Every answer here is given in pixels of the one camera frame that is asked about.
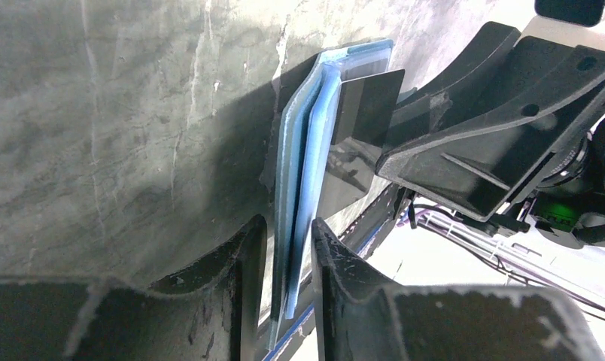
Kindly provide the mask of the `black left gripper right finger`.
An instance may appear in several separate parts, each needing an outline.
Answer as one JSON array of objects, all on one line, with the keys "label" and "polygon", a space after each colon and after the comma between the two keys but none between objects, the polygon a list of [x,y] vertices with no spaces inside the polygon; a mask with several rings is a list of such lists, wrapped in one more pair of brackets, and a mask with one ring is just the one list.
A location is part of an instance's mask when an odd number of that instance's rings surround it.
[{"label": "black left gripper right finger", "polygon": [[557,290],[404,286],[312,222],[321,360],[602,360],[579,308]]}]

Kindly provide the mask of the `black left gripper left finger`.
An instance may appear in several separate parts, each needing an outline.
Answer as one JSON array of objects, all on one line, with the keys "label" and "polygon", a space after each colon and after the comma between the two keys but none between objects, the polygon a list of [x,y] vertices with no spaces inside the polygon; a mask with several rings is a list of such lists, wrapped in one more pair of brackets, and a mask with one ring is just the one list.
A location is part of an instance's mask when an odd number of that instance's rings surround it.
[{"label": "black left gripper left finger", "polygon": [[145,289],[113,277],[0,275],[0,360],[252,360],[266,242],[256,215]]}]

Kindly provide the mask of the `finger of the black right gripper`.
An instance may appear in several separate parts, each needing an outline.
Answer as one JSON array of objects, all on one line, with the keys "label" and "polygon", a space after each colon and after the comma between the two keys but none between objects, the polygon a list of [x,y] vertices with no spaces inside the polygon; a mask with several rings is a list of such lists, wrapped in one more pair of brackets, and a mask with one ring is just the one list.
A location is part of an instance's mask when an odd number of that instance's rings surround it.
[{"label": "finger of the black right gripper", "polygon": [[533,36],[466,107],[441,120],[395,120],[378,176],[486,221],[521,201],[605,103],[605,51]]},{"label": "finger of the black right gripper", "polygon": [[471,106],[520,36],[516,27],[485,23],[441,73],[398,104],[394,119],[441,120]]}]

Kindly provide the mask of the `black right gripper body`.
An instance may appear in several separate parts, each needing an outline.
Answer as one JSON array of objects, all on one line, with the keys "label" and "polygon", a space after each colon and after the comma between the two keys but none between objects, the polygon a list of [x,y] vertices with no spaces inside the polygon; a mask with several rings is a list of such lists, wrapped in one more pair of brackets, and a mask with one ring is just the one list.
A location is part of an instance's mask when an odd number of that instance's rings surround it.
[{"label": "black right gripper body", "polygon": [[[534,228],[564,247],[605,247],[605,105],[594,117],[594,130],[562,152],[561,163],[516,214],[495,214],[482,224],[483,235],[509,237]],[[532,217],[532,226],[526,217]]]}]

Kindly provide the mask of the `blue leather card holder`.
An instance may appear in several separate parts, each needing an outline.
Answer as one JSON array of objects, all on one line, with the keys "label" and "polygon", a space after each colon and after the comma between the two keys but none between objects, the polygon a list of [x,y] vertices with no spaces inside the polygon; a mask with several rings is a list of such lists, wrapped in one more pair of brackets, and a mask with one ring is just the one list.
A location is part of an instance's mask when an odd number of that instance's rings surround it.
[{"label": "blue leather card holder", "polygon": [[394,43],[381,39],[321,51],[281,112],[275,164],[275,250],[267,347],[299,307],[310,272],[311,226],[317,215],[341,84],[389,68]]}]

